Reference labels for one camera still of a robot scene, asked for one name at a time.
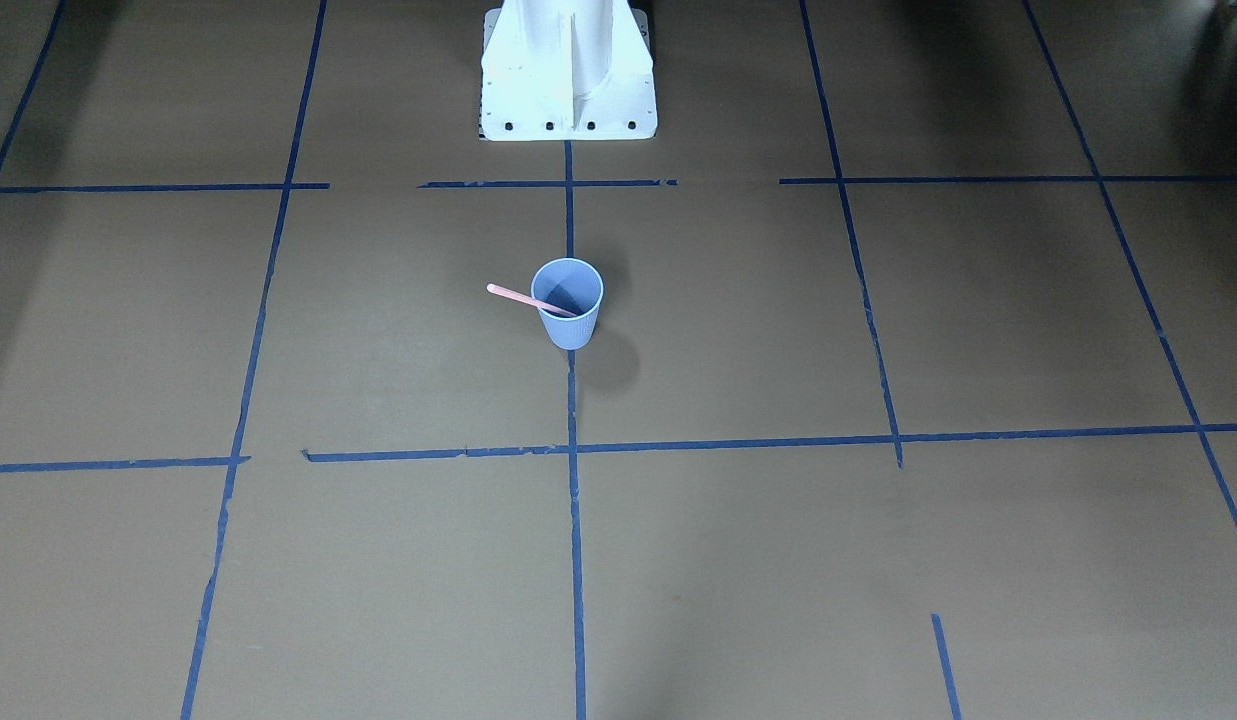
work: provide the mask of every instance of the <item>floor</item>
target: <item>floor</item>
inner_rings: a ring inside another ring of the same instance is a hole
[[[1237,719],[1237,10],[491,5],[0,1],[0,719]]]

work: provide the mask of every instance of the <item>straw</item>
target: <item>straw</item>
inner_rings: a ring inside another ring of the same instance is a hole
[[[505,288],[503,286],[500,286],[500,285],[489,283],[489,285],[485,286],[485,289],[489,291],[489,292],[494,292],[494,294],[500,294],[500,296],[505,297],[505,299],[508,299],[508,301],[517,301],[517,302],[523,302],[523,304],[527,304],[527,306],[541,307],[541,309],[548,311],[548,313],[555,313],[558,315],[565,315],[567,318],[576,318],[578,317],[578,313],[571,313],[570,311],[564,309],[564,307],[552,306],[550,302],[542,302],[541,299],[534,299],[534,297],[529,297],[527,294],[521,294],[520,292],[516,292],[513,289],[507,289],[507,288]]]

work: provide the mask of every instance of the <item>blue paper cup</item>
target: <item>blue paper cup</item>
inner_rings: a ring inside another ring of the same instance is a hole
[[[605,296],[605,283],[590,264],[578,259],[552,260],[542,265],[529,283],[529,294],[536,301],[550,302],[560,309],[578,313],[576,318],[539,309],[542,327],[550,341],[560,350],[576,350],[591,340],[596,329],[600,299]]]

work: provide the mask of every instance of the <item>brown floor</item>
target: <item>brown floor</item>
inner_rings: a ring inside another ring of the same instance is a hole
[[[0,719],[1237,719],[1237,10],[490,5],[0,1]]]

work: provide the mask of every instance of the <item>blue tape line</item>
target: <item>blue tape line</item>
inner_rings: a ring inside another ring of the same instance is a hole
[[[612,179],[612,181],[432,181],[418,186],[418,191],[489,191],[499,187],[658,187],[663,183],[679,184],[668,179]]]
[[[951,657],[948,656],[948,636],[943,632],[943,619],[936,612],[929,619],[934,625],[934,641],[938,642],[938,661],[943,663],[943,682],[948,684],[948,705],[951,705],[951,720],[961,720],[960,696],[956,694],[956,677],[951,672]]]
[[[280,192],[280,209],[276,212],[276,228],[271,236],[271,255],[267,259],[267,272],[262,281],[262,297],[259,301],[257,319],[254,320],[254,343],[249,349],[249,364],[244,374],[244,390],[240,393],[240,418],[235,427],[235,437],[231,439],[231,455],[240,455],[244,448],[244,429],[249,419],[249,402],[254,396],[254,375],[259,371],[259,355],[262,351],[262,330],[267,322],[267,296],[271,292],[271,280],[276,270],[276,255],[280,254],[280,238],[285,233],[285,214],[289,209],[289,187],[293,184],[294,168],[298,165],[298,150],[302,146],[302,129],[307,118],[307,103],[310,100],[312,79],[315,78],[315,58],[320,53],[320,32],[325,27],[327,0],[320,0],[320,10],[315,15],[315,32],[312,35],[310,56],[307,59],[307,78],[303,80],[302,100],[298,101],[298,119],[294,120],[293,141],[289,142],[289,165],[285,169],[285,189]],[[216,589],[216,575],[221,568],[221,548],[226,542],[226,525],[230,515],[228,505],[235,492],[235,475],[238,465],[231,465],[226,471],[226,479],[221,484],[221,505],[219,506],[219,525],[216,526],[216,543],[214,547],[214,570],[210,580],[205,584],[205,596],[200,600],[200,619],[195,628],[195,646],[192,651],[192,664],[187,673],[187,692],[183,694],[182,720],[190,720],[192,708],[195,701],[195,685],[199,680],[200,662],[205,656],[205,641],[208,626],[210,626],[212,612],[214,612],[214,593]]]
[[[1237,423],[1204,426],[1209,433],[1237,433]],[[1132,437],[1191,434],[1195,426],[1131,426],[1110,428],[1049,428],[1039,431],[970,431],[962,433],[902,433],[903,443],[933,442],[975,442],[997,439],[1051,439],[1086,437]],[[600,442],[576,445],[580,455],[605,454],[605,452],[673,452],[673,450],[746,450],[763,447],[845,447],[845,445],[892,445],[892,434],[830,435],[830,437],[790,437],[790,438],[742,438],[742,439],[687,439],[663,442]],[[308,452],[302,454],[307,461],[393,461],[393,460],[430,460],[450,459],[450,456],[518,456],[518,455],[565,455],[571,452],[569,445],[529,445],[529,447],[454,447],[440,450],[397,450],[397,452]]]
[[[0,195],[38,195],[42,192],[234,192],[329,191],[327,182],[225,182],[199,184],[47,184],[0,187]]]
[[[907,433],[903,442],[970,442],[976,439],[1047,439],[1129,437],[1194,433],[1195,426],[1141,426],[1127,428],[1056,428],[1047,431],[974,431],[966,433]]]
[[[588,720],[588,662],[583,642],[581,507],[578,505],[578,386],[574,351],[569,351],[569,518],[573,555],[573,689],[576,720]]]
[[[1103,176],[1106,182],[1237,183],[1237,176]]]
[[[741,450],[758,447],[892,445],[891,435],[797,437],[753,439],[687,439],[669,442],[599,442],[579,445],[580,454],[593,452]]]
[[[1116,204],[1111,200],[1111,193],[1107,192],[1107,183],[1103,182],[1102,172],[1098,169],[1098,161],[1094,158],[1094,150],[1089,146],[1089,139],[1085,137],[1084,127],[1080,126],[1080,118],[1076,115],[1076,109],[1071,104],[1071,98],[1068,95],[1068,89],[1063,84],[1061,73],[1058,72],[1056,63],[1053,61],[1053,53],[1049,53],[1049,45],[1044,40],[1044,32],[1040,28],[1040,24],[1037,22],[1035,14],[1030,10],[1030,0],[1022,0],[1022,9],[1025,10],[1025,16],[1030,20],[1030,31],[1035,33],[1037,42],[1039,42],[1040,51],[1044,54],[1044,61],[1048,64],[1049,74],[1053,77],[1053,83],[1058,88],[1058,95],[1063,98],[1063,105],[1068,109],[1068,118],[1071,119],[1071,126],[1075,127],[1076,137],[1080,141],[1080,148],[1085,153],[1085,160],[1089,162],[1090,173],[1094,173],[1095,181],[1098,183],[1098,192],[1102,193],[1103,205],[1107,208],[1107,218],[1111,219],[1112,228],[1116,230],[1117,240],[1119,240],[1119,249],[1124,252],[1124,261],[1129,265],[1129,271],[1134,277],[1134,283],[1138,286],[1138,293],[1142,296],[1143,306],[1147,309],[1147,315],[1152,320],[1152,327],[1157,329],[1157,336],[1162,341],[1162,350],[1165,351],[1165,360],[1170,364],[1170,370],[1174,372],[1174,382],[1179,387],[1179,393],[1183,397],[1183,405],[1186,406],[1188,414],[1190,414],[1191,424],[1197,432],[1200,438],[1200,445],[1204,449],[1204,455],[1209,460],[1209,469],[1213,471],[1213,481],[1218,486],[1218,492],[1222,494],[1223,502],[1226,502],[1227,512],[1231,515],[1231,523],[1236,527],[1237,534],[1237,507],[1236,502],[1231,497],[1231,487],[1227,487],[1227,480],[1222,475],[1222,468],[1218,465],[1216,456],[1213,456],[1213,448],[1209,444],[1209,433],[1204,423],[1200,421],[1200,414],[1195,402],[1191,400],[1191,393],[1188,391],[1186,381],[1183,379],[1181,369],[1176,364],[1174,356],[1174,348],[1170,346],[1170,340],[1165,333],[1165,325],[1162,324],[1162,318],[1157,313],[1157,306],[1152,302],[1152,294],[1147,289],[1147,283],[1143,282],[1143,273],[1138,270],[1138,261],[1134,260],[1134,250],[1129,245],[1129,239],[1124,235],[1124,225],[1119,221],[1119,215],[1116,213]]]
[[[1124,183],[1237,183],[1237,176],[1103,176],[1106,182]],[[778,184],[965,184],[965,183],[1069,183],[1094,182],[1092,176],[898,176],[898,177],[860,177],[860,178],[779,178]]]
[[[564,256],[573,259],[573,142],[564,141]]]
[[[36,90],[36,82],[41,78],[41,71],[45,69],[45,59],[48,58],[49,47],[54,45],[54,36],[57,35],[57,28],[62,22],[62,10],[66,9],[66,0],[59,0],[57,7],[54,9],[54,19],[49,21],[48,32],[45,33],[45,45],[41,45],[41,54],[36,58],[36,66],[32,68],[32,75],[27,78],[27,87],[24,88],[24,96],[19,100],[19,109],[14,110],[14,120],[10,120],[9,129],[5,132],[5,140],[0,142],[0,172],[5,168],[5,160],[9,158],[9,150],[14,146],[14,135],[19,132],[19,125],[24,121],[24,114],[27,111],[27,104],[32,99],[32,90]]]
[[[779,178],[778,184],[966,184],[966,183],[1021,183],[1021,182],[1094,182],[1089,176],[915,176],[915,177],[856,177],[856,178]]]
[[[7,461],[0,475],[11,473],[73,473],[83,470],[150,470],[153,468],[225,468],[249,456],[156,456],[146,460]]]
[[[828,89],[823,83],[823,64],[818,61],[818,47],[814,45],[814,27],[809,22],[809,6],[800,0],[800,17],[805,25],[805,42],[809,45],[809,63],[814,69],[814,83],[818,87],[818,101],[823,106],[823,126],[828,130],[828,148],[833,152],[833,167],[836,171],[836,188],[841,197],[841,212],[845,214],[845,229],[850,236],[850,251],[854,254],[854,268],[858,275],[862,291],[862,311],[866,314],[866,327],[871,333],[871,346],[875,349],[875,364],[880,370],[880,392],[884,396],[884,411],[889,418],[889,432],[893,434],[893,453],[898,468],[902,468],[902,440],[898,438],[898,418],[893,411],[893,393],[889,392],[889,375],[884,369],[884,354],[880,350],[880,334],[875,328],[875,313],[871,311],[871,292],[866,285],[866,270],[862,268],[862,254],[858,251],[857,233],[854,228],[854,210],[850,208],[849,188],[842,182],[845,172],[841,168],[841,152],[836,145],[836,129],[833,127],[833,111],[828,105]]]
[[[387,461],[387,460],[435,460],[449,456],[517,456],[517,455],[565,455],[569,447],[532,445],[532,447],[453,447],[443,450],[387,450],[387,452],[307,452],[302,455],[307,461]]]

